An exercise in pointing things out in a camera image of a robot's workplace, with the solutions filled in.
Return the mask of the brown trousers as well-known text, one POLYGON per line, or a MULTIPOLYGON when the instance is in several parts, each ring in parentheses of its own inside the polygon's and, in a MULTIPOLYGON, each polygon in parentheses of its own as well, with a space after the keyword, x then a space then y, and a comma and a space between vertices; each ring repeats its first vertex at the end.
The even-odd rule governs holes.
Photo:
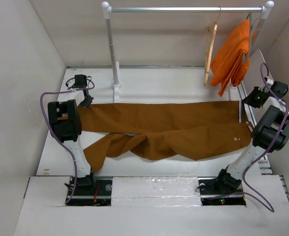
POLYGON ((247 147, 252 126, 238 101, 183 104, 92 104, 79 108, 82 129, 104 133, 84 149, 93 172, 126 152, 158 161, 181 155, 194 161, 247 147))

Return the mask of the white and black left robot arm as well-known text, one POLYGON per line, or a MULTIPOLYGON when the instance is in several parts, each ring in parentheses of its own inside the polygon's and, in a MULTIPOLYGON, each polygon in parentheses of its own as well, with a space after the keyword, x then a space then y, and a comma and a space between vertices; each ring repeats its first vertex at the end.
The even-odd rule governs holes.
POLYGON ((89 90, 95 87, 91 77, 83 74, 75 75, 65 83, 67 89, 74 91, 76 95, 70 95, 67 101, 53 101, 47 105, 48 123, 52 134, 62 143, 67 151, 71 151, 74 158, 75 175, 69 184, 69 190, 80 188, 86 195, 96 191, 97 183, 93 180, 91 167, 87 163, 80 141, 82 123, 79 115, 79 107, 87 108, 93 102, 89 90))

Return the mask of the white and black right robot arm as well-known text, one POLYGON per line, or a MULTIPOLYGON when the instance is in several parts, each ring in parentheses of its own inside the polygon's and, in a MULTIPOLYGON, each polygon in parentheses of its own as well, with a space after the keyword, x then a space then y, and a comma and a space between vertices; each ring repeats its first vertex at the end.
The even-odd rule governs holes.
POLYGON ((221 194, 237 189, 255 162, 268 153, 281 150, 289 140, 289 109, 283 100, 288 85, 268 78, 263 81, 263 86, 254 87, 242 100, 253 108, 264 108, 265 113, 252 131, 250 144, 215 179, 214 187, 221 194))

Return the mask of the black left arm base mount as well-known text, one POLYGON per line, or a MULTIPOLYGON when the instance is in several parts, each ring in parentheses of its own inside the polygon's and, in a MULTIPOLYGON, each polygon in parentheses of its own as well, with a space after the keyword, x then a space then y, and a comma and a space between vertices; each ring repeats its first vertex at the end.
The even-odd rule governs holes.
POLYGON ((85 177, 74 177, 67 187, 65 204, 72 207, 105 207, 111 205, 113 179, 106 177, 95 177, 93 173, 85 177))

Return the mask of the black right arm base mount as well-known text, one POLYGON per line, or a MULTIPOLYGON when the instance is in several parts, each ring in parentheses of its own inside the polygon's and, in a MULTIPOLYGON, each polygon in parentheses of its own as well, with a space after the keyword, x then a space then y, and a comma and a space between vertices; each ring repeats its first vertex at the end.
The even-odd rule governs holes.
POLYGON ((199 177, 196 192, 202 206, 246 206, 241 180, 234 179, 225 169, 217 177, 199 177))

